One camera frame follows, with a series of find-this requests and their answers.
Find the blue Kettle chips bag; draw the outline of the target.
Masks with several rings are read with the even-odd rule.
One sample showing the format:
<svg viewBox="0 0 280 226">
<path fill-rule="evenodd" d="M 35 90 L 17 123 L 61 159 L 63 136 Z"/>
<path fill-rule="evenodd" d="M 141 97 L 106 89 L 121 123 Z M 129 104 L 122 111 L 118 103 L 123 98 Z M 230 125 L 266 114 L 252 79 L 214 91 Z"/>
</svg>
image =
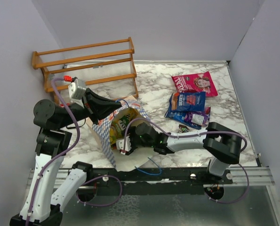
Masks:
<svg viewBox="0 0 280 226">
<path fill-rule="evenodd" d="M 165 113 L 165 118 L 169 118 L 178 122 L 184 122 L 184 115 L 183 112 L 170 112 L 167 111 Z"/>
</svg>

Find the wooden tiered shelf rack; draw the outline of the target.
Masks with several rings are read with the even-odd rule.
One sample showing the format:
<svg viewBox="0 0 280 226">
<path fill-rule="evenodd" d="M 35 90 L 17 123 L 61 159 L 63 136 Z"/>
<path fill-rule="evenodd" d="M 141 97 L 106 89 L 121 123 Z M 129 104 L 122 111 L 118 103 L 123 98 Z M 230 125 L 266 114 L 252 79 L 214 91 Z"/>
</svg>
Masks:
<svg viewBox="0 0 280 226">
<path fill-rule="evenodd" d="M 134 92 L 139 96 L 136 86 L 135 52 L 131 37 L 76 47 L 61 48 L 43 52 L 34 51 L 31 64 L 33 69 L 41 70 L 44 90 L 59 102 L 51 80 L 54 77 L 79 77 L 87 86 L 101 83 L 131 80 Z"/>
</svg>

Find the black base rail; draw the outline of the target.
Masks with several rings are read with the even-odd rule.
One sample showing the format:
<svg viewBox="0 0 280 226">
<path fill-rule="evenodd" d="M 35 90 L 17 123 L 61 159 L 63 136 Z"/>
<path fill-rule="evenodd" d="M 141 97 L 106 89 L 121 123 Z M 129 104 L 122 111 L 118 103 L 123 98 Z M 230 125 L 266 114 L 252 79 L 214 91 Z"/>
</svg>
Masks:
<svg viewBox="0 0 280 226">
<path fill-rule="evenodd" d="M 87 180 L 98 176 L 109 176 L 107 181 L 99 178 L 89 185 L 81 186 L 81 194 L 97 196 L 115 195 L 166 195 L 166 194 L 204 194 L 204 186 L 231 185 L 227 177 L 228 169 L 221 177 L 207 172 L 206 167 L 145 168 L 150 175 L 138 170 L 118 172 L 114 168 L 93 168 L 87 173 Z"/>
</svg>

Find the blue checkered paper bag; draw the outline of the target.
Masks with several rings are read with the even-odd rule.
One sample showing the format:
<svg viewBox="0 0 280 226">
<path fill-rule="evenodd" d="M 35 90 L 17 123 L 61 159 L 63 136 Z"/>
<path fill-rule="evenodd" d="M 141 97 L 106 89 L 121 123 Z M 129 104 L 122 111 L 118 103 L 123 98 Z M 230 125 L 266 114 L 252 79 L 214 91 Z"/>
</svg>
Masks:
<svg viewBox="0 0 280 226">
<path fill-rule="evenodd" d="M 98 124 L 94 124 L 91 119 L 87 119 L 86 124 L 110 164 L 118 172 L 130 172 L 148 162 L 149 158 L 153 157 L 154 150 L 153 147 L 137 147 L 127 151 L 127 144 L 117 146 L 119 140 L 124 139 L 126 127 L 133 119 L 138 120 L 131 123 L 131 127 L 142 122 L 148 124 L 144 119 L 149 119 L 144 108 L 133 96 L 121 99 L 120 103 L 121 108 L 99 120 Z"/>
</svg>

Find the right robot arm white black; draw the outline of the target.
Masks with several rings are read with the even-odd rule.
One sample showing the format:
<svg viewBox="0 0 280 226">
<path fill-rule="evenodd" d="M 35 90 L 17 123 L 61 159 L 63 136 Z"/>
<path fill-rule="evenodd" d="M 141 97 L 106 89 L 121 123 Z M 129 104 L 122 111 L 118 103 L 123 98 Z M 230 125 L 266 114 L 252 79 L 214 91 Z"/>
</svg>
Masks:
<svg viewBox="0 0 280 226">
<path fill-rule="evenodd" d="M 119 147 L 126 154 L 140 147 L 150 147 L 154 152 L 167 155 L 184 150 L 205 149 L 213 155 L 205 178 L 216 184 L 230 165 L 239 164 L 240 153 L 247 141 L 240 134 L 219 123 L 211 122 L 205 129 L 186 133 L 157 132 L 153 126 L 142 122 L 127 126 Z"/>
</svg>

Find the blue Burts chips bag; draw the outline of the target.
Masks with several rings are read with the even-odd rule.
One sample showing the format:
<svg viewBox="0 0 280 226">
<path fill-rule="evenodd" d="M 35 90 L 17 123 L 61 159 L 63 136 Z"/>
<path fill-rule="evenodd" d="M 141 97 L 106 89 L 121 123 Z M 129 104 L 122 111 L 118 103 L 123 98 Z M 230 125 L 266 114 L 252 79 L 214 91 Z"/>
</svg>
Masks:
<svg viewBox="0 0 280 226">
<path fill-rule="evenodd" d="M 171 113 L 201 112 L 205 108 L 206 92 L 172 93 L 165 117 Z"/>
</svg>

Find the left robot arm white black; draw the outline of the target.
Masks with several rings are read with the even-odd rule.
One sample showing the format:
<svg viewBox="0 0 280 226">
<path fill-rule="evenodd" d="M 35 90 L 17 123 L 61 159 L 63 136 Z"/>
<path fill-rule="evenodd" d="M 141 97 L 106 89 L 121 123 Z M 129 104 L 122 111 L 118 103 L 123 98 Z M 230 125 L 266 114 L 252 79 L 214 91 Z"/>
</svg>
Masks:
<svg viewBox="0 0 280 226">
<path fill-rule="evenodd" d="M 77 137 L 70 145 L 72 134 L 63 128 L 78 121 L 90 118 L 97 124 L 115 110 L 121 103 L 101 97 L 86 89 L 81 104 L 65 104 L 63 107 L 51 100 L 40 100 L 33 109 L 33 123 L 40 127 L 37 136 L 35 168 L 30 190 L 25 204 L 10 220 L 11 226 L 58 226 L 63 211 L 78 188 L 88 186 L 93 180 L 93 166 L 76 162 L 65 181 L 55 190 L 54 185 L 65 155 L 77 145 Z"/>
</svg>

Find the small brown chocolate packet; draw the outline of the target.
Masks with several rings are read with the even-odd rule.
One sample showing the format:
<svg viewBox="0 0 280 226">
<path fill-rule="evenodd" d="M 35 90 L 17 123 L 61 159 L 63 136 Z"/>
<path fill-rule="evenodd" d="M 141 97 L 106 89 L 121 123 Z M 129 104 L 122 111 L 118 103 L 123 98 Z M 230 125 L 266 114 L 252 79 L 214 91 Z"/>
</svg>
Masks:
<svg viewBox="0 0 280 226">
<path fill-rule="evenodd" d="M 189 131 L 190 129 L 187 126 L 179 124 L 178 133 L 187 133 Z"/>
</svg>

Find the yellow M&M's packet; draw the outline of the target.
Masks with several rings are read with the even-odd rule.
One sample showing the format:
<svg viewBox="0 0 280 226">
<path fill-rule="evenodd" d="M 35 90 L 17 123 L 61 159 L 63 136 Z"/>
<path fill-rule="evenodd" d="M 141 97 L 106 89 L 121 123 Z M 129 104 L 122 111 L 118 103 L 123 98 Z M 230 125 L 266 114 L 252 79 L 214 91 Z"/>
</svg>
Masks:
<svg viewBox="0 0 280 226">
<path fill-rule="evenodd" d="M 128 113 L 124 116 L 122 116 L 117 124 L 116 124 L 116 128 L 118 131 L 124 131 L 127 127 L 127 125 L 136 117 L 135 113 Z"/>
</svg>

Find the green yellow snack packet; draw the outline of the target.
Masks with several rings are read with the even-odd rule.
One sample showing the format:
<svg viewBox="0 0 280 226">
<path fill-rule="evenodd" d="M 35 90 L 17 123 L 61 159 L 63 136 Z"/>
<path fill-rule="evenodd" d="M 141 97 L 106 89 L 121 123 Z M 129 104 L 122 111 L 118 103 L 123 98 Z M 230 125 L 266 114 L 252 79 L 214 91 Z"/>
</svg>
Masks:
<svg viewBox="0 0 280 226">
<path fill-rule="evenodd" d="M 122 139 L 124 137 L 125 131 L 118 131 L 116 128 L 117 123 L 112 123 L 110 127 L 110 145 L 114 145 L 117 139 Z"/>
</svg>

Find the pink Real crisps bag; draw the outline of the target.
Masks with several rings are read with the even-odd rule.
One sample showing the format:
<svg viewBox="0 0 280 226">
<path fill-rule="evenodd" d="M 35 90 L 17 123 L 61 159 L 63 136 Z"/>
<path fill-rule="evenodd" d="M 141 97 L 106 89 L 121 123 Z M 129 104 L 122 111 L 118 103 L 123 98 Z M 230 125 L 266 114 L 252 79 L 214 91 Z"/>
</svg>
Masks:
<svg viewBox="0 0 280 226">
<path fill-rule="evenodd" d="M 207 97 L 218 96 L 209 72 L 171 77 L 179 93 L 205 92 Z"/>
</svg>

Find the purple snack packet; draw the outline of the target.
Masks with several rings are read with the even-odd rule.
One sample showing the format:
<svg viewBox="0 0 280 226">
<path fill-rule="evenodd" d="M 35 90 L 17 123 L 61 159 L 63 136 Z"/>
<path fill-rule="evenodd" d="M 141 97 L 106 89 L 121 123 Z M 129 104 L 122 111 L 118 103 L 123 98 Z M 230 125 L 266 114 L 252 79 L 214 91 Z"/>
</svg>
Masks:
<svg viewBox="0 0 280 226">
<path fill-rule="evenodd" d="M 187 112 L 184 117 L 185 125 L 200 130 L 202 127 L 207 127 L 210 120 L 211 107 L 207 106 L 203 111 Z"/>
</svg>

